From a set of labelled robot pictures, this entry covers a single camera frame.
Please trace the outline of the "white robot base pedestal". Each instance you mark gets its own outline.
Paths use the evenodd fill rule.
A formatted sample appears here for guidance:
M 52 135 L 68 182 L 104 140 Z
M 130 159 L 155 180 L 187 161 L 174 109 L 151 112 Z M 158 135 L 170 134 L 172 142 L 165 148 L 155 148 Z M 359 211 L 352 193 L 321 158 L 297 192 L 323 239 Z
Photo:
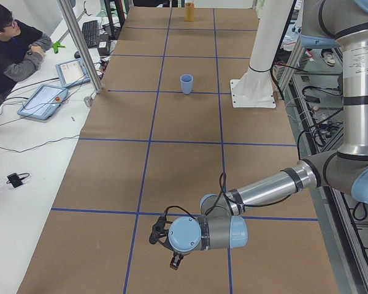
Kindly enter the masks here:
M 270 70 L 289 19 L 294 1 L 265 1 L 248 70 L 241 79 L 231 80 L 234 108 L 275 108 Z

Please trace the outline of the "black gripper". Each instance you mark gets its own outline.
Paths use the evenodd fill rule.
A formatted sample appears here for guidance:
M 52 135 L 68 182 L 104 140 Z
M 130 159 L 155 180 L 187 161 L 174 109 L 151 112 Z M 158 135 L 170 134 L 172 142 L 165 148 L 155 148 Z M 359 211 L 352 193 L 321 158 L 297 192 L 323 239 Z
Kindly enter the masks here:
M 181 261 L 183 260 L 184 256 L 187 256 L 189 252 L 177 252 L 174 251 L 173 257 L 170 262 L 170 268 L 171 269 L 178 269 L 180 266 Z

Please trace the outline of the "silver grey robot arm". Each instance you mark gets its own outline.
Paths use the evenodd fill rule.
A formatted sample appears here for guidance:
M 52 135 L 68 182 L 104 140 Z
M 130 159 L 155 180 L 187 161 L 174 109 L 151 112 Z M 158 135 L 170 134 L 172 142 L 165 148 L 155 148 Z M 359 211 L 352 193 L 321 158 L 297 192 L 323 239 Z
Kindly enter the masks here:
M 205 195 L 199 216 L 185 214 L 169 228 L 155 224 L 149 241 L 172 251 L 174 270 L 193 251 L 246 245 L 248 208 L 276 205 L 306 188 L 331 187 L 368 205 L 368 1 L 304 1 L 302 9 L 303 45 L 343 55 L 342 144 L 247 186 Z

